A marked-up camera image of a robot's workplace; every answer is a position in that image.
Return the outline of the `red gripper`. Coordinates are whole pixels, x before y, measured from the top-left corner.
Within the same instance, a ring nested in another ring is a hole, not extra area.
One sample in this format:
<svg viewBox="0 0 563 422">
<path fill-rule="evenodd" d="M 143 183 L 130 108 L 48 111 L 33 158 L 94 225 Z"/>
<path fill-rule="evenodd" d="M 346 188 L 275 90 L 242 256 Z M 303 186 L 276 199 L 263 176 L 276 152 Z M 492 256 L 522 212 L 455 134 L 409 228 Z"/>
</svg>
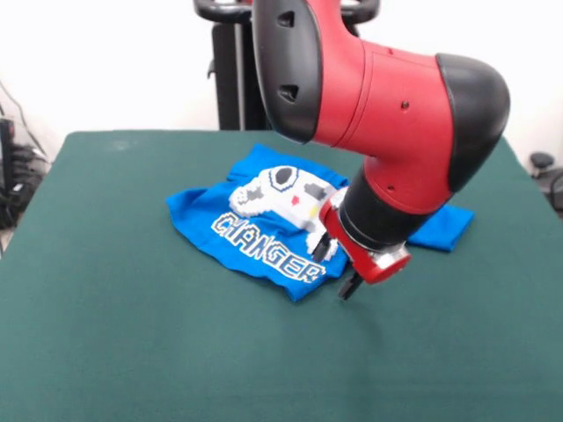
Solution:
<svg viewBox="0 0 563 422">
<path fill-rule="evenodd" d="M 384 247 L 372 251 L 357 243 L 345 230 L 340 221 L 339 211 L 347 189 L 340 189 L 331 194 L 319 210 L 318 218 L 325 227 L 318 244 L 313 249 L 313 261 L 325 261 L 332 258 L 332 241 L 347 254 L 356 274 L 353 274 L 341 287 L 339 298 L 347 301 L 362 284 L 376 284 L 389 279 L 400 272 L 411 260 L 405 244 Z"/>
</svg>

